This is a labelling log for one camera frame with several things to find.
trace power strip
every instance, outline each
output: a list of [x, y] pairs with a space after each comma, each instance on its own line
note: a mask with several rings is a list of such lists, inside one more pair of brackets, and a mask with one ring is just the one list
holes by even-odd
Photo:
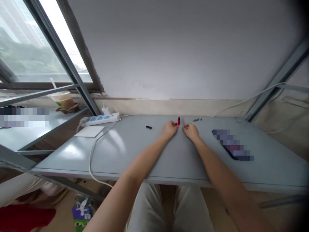
[[85, 126], [92, 126], [97, 124], [103, 124], [108, 122], [115, 122], [120, 121], [120, 113], [114, 113], [111, 115], [99, 115], [99, 116], [92, 116], [92, 117], [84, 117], [80, 121], [87, 121], [82, 123], [82, 127]]

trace phone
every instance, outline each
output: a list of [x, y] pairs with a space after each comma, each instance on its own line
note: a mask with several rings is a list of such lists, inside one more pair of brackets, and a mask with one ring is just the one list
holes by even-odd
[[230, 134], [230, 130], [212, 130], [213, 136], [219, 141], [226, 152], [234, 160], [253, 161], [250, 151], [240, 144], [236, 136]]

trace gray desk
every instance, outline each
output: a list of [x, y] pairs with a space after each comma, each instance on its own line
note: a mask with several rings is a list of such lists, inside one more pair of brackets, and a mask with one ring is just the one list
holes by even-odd
[[44, 128], [11, 127], [0, 129], [0, 144], [13, 150], [25, 150], [48, 136], [54, 129], [73, 120], [76, 116], [85, 113], [88, 109], [82, 108], [75, 113], [64, 114], [49, 108], [49, 126]]
[[[184, 117], [192, 122], [197, 117]], [[128, 116], [98, 142], [92, 158], [92, 170], [99, 179], [117, 180], [138, 153], [159, 137], [162, 126], [177, 116]], [[248, 190], [296, 193], [308, 190], [309, 165], [304, 159], [248, 122], [235, 118], [202, 117], [195, 123], [201, 138], [237, 175]], [[111, 124], [104, 124], [105, 130]], [[254, 161], [233, 160], [213, 137], [213, 129], [229, 129], [241, 145], [251, 151]], [[33, 171], [50, 176], [90, 179], [89, 152], [94, 139], [73, 137]], [[145, 179], [162, 184], [198, 184], [210, 186], [201, 159], [181, 128], [162, 151]]]

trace charger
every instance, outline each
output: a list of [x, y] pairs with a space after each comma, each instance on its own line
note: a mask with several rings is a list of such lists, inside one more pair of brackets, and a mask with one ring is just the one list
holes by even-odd
[[111, 115], [111, 112], [109, 111], [108, 107], [107, 108], [102, 108], [102, 111], [103, 111], [104, 115], [106, 115], [106, 116]]

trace forearm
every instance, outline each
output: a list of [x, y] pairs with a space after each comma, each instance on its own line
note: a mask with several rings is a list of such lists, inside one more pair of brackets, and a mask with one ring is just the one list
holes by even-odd
[[135, 158], [111, 189], [85, 232], [123, 232], [140, 185], [169, 139], [167, 136], [160, 136]]
[[201, 156], [211, 183], [222, 197], [238, 230], [240, 232], [275, 231], [235, 174], [201, 138], [194, 139], [193, 143]]

